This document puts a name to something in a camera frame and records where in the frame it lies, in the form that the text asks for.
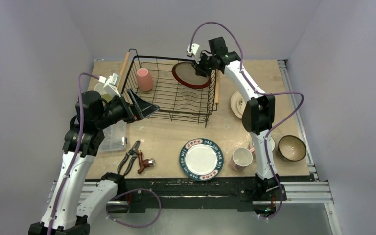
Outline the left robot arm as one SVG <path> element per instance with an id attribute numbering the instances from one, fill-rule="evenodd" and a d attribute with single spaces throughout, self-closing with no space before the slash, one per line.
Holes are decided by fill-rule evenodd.
<path id="1" fill-rule="evenodd" d="M 77 115 L 65 134 L 62 165 L 53 197 L 37 223 L 30 225 L 30 235 L 88 235 L 94 217 L 106 208 L 109 200 L 121 200 L 128 194 L 123 175 L 108 172 L 96 189 L 82 203 L 79 199 L 88 171 L 104 140 L 104 129 L 120 121 L 143 120 L 160 108 L 139 97 L 132 89 L 128 103 L 117 91 L 109 102 L 97 91 L 79 95 Z"/>

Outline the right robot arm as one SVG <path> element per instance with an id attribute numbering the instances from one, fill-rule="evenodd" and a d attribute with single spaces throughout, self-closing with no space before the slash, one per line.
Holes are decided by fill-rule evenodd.
<path id="1" fill-rule="evenodd" d="M 192 66 L 197 75 L 206 76 L 213 70 L 221 71 L 236 86 L 245 101 L 241 121 L 249 132 L 255 149 L 257 169 L 255 194 L 267 199 L 281 184 L 274 164 L 271 144 L 271 129 L 275 120 L 275 97 L 266 94 L 252 79 L 243 65 L 242 58 L 229 52 L 223 37 L 209 40 L 210 54 L 191 42 L 187 56 L 194 57 Z"/>

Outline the black wire dish rack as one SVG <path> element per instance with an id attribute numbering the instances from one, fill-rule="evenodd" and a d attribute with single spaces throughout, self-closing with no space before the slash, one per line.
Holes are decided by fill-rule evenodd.
<path id="1" fill-rule="evenodd" d="M 152 118 L 170 121 L 184 121 L 207 125 L 210 116 L 218 109 L 219 95 L 216 89 L 220 82 L 216 71 L 211 73 L 210 84 L 194 89 L 179 83 L 172 74 L 176 64 L 187 63 L 190 59 L 144 56 L 136 49 L 129 49 L 123 61 L 123 72 L 119 89 L 125 93 L 132 89 L 140 98 L 154 103 L 160 110 Z M 153 78 L 153 87 L 142 91 L 137 84 L 137 70 L 147 69 Z"/>

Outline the red rimmed plate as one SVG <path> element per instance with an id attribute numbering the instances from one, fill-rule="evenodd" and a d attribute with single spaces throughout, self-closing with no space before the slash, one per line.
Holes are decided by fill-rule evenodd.
<path id="1" fill-rule="evenodd" d="M 203 89 L 211 83 L 211 78 L 196 75 L 196 70 L 191 62 L 180 62 L 172 67 L 171 73 L 175 80 L 184 86 L 193 89 Z"/>

